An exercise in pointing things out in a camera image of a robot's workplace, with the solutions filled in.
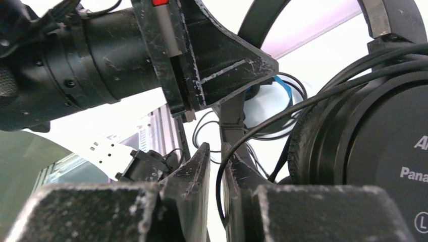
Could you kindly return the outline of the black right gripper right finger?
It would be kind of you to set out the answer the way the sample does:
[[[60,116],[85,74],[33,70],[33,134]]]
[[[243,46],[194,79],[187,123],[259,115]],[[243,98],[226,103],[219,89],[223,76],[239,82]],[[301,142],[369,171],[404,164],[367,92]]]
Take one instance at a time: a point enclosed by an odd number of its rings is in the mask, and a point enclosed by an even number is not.
[[[228,241],[414,241],[386,191],[376,186],[277,185],[222,147]]]

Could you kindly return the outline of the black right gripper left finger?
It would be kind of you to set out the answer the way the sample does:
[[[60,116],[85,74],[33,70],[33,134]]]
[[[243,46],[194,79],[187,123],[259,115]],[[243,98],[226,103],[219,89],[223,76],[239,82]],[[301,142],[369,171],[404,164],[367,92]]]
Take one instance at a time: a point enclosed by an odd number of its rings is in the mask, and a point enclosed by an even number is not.
[[[43,186],[6,241],[208,241],[209,173],[203,143],[159,182]]]

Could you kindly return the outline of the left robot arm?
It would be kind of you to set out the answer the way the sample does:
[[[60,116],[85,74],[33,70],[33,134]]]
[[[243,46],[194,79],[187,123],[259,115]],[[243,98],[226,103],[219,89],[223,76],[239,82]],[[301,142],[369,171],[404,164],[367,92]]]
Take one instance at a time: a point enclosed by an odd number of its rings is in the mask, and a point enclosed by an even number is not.
[[[184,122],[278,73],[278,62],[220,24],[201,1],[132,1],[89,13],[62,1],[36,17],[1,1],[1,130],[161,88]]]

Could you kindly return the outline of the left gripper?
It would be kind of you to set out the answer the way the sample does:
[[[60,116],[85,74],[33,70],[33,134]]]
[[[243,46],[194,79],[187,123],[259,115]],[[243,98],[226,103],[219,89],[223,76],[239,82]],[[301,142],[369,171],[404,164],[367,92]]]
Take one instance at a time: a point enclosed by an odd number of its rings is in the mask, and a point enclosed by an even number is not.
[[[278,73],[278,62],[224,27],[202,1],[132,1],[173,117],[194,118]]]

